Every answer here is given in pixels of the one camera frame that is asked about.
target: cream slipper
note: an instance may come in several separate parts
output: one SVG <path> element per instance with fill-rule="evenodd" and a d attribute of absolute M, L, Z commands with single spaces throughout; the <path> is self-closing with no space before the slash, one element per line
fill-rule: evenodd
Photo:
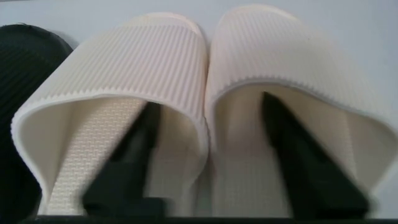
<path fill-rule="evenodd" d="M 155 13 L 82 43 L 16 113 L 12 137 L 42 188 L 40 215 L 79 215 L 80 196 L 148 101 L 164 105 L 147 195 L 190 215 L 207 157 L 207 55 L 199 28 Z"/>
<path fill-rule="evenodd" d="M 372 194 L 395 175 L 398 120 L 372 83 L 318 32 L 280 9 L 244 6 L 211 43 L 205 116 L 217 217 L 288 217 L 289 203 L 261 121 L 266 91 Z"/>

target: ribbed texture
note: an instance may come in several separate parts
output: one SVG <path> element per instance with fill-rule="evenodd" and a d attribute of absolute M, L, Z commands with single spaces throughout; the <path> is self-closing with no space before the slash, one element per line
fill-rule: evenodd
<path fill-rule="evenodd" d="M 77 130 L 84 133 L 80 133 L 81 136 L 76 136 L 75 133 L 75 137 L 72 138 L 71 144 L 78 144 L 75 147 L 76 149 L 71 146 L 70 152 L 57 149 L 57 152 L 52 152 L 53 155 L 41 155 L 45 153 L 43 147 L 39 144 L 27 145 L 27 142 L 33 137 L 24 133 L 29 129 L 34 129 L 30 124 L 34 123 L 36 119 L 33 119 L 34 116 L 41 116 L 40 118 L 44 119 L 44 115 L 42 115 L 44 113 L 40 113 L 41 111 L 48 111 L 49 109 L 44 108 L 51 105 L 108 96 L 132 96 L 146 101 L 158 102 L 181 112 L 189 118 L 197 130 L 196 133 L 192 134 L 197 134 L 200 153 L 206 154 L 208 147 L 207 129 L 203 118 L 207 66 L 206 48 L 200 34 L 189 27 L 180 26 L 180 22 L 169 21 L 167 24 L 156 21 L 140 23 L 133 20 L 125 26 L 96 36 L 81 44 L 22 105 L 13 119 L 12 136 L 18 151 L 38 179 L 43 190 L 41 213 L 46 209 L 46 202 L 50 199 L 50 193 L 64 153 L 65 164 L 60 168 L 61 179 L 59 180 L 59 187 L 56 188 L 59 190 L 54 195 L 53 206 L 49 212 L 81 213 L 80 208 L 75 203 L 78 190 L 82 189 L 82 184 L 84 186 L 86 181 L 90 180 L 87 177 L 91 177 L 92 172 L 98 168 L 96 167 L 98 162 L 107 153 L 103 150 L 109 151 L 109 147 L 112 146 L 109 143 L 114 143 L 113 140 L 123 134 L 123 126 L 120 123 L 114 123 L 113 120 L 121 121 L 122 124 L 129 124 L 128 121 L 131 116 L 138 112 L 135 106 L 137 103 L 134 102 L 134 99 L 126 102 L 125 106 L 123 106 L 123 103 L 115 105 L 114 110 L 109 107 L 106 109 L 107 105 L 112 104 L 99 102 L 94 108 L 100 111 L 82 115 L 82 118 L 91 115 L 94 115 L 94 117 L 84 119 L 81 121 L 81 125 L 78 125 Z M 135 109 L 131 109 L 129 115 L 124 114 L 124 112 L 130 110 L 128 108 Z M 57 107 L 53 107 L 51 110 L 53 112 L 49 116 L 54 117 L 54 120 L 58 119 L 56 118 L 58 113 L 66 113 L 64 112 L 66 109 L 57 109 Z M 112 126 L 110 130 L 114 131 L 105 129 L 105 126 L 95 127 L 91 125 L 100 125 L 101 122 L 110 124 Z M 92 141 L 90 138 L 93 138 L 93 135 L 90 132 L 97 132 Z M 85 150 L 95 150 L 94 157 L 91 158 L 90 153 L 79 149 L 80 145 Z M 57 143 L 57 147 L 62 147 L 62 142 Z M 47 156 L 47 159 L 42 161 L 38 157 L 39 154 L 42 157 Z M 64 180 L 73 177 L 73 165 L 75 164 L 76 168 L 84 169 L 85 165 L 88 165 L 85 164 L 84 159 L 90 158 L 92 159 L 90 164 L 95 166 L 87 168 L 90 170 L 88 172 L 80 172 L 78 174 L 79 180 L 76 180 L 76 183 L 68 184 L 68 181 L 65 183 Z"/>
<path fill-rule="evenodd" d="M 25 108 L 60 98 L 127 94 L 164 102 L 202 123 L 199 93 L 206 70 L 202 46 L 194 32 L 179 26 L 114 29 L 81 44 L 24 103 L 16 118 Z"/>
<path fill-rule="evenodd" d="M 398 133 L 396 114 L 366 76 L 320 34 L 278 9 L 253 6 L 227 13 L 216 29 L 210 58 L 205 116 L 216 166 L 216 216 L 289 215 L 273 150 L 259 120 L 262 91 L 286 101 L 350 175 L 356 172 L 350 138 L 356 130 L 348 125 L 348 115 L 331 105 L 369 116 Z"/>

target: slide sandal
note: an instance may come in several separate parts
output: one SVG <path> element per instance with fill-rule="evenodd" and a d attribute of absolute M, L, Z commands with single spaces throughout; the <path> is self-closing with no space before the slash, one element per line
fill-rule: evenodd
<path fill-rule="evenodd" d="M 71 52 L 59 36 L 39 27 L 0 27 L 0 223 L 27 217 L 40 200 L 39 185 L 12 143 L 11 119 Z"/>
<path fill-rule="evenodd" d="M 41 215 L 80 215 L 80 197 L 148 101 L 163 105 L 146 195 L 190 215 L 208 152 L 207 55 L 199 28 L 153 13 L 82 43 L 25 102 L 12 137 L 42 188 Z"/>
<path fill-rule="evenodd" d="M 243 6 L 220 21 L 210 58 L 205 116 L 214 216 L 292 214 L 264 134 L 264 92 L 283 101 L 362 191 L 377 201 L 388 188 L 397 171 L 396 116 L 321 34 L 280 9 Z"/>

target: textured insole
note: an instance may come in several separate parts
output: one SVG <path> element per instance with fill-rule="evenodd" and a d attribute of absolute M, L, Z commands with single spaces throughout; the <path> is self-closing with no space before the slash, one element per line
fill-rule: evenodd
<path fill-rule="evenodd" d="M 325 146 L 326 152 L 355 180 L 357 161 L 351 133 L 358 127 L 349 125 L 348 113 L 290 89 L 250 86 L 230 93 L 217 107 L 220 160 L 215 180 L 216 216 L 288 217 L 290 214 L 277 157 L 262 126 L 264 91 L 282 99 Z"/>
<path fill-rule="evenodd" d="M 80 197 L 127 128 L 145 105 L 134 98 L 105 98 L 75 103 L 63 163 L 46 215 L 81 215 Z M 157 148 L 150 164 L 147 195 L 169 198 L 179 207 L 187 158 L 195 158 L 195 130 L 180 113 L 162 108 Z"/>

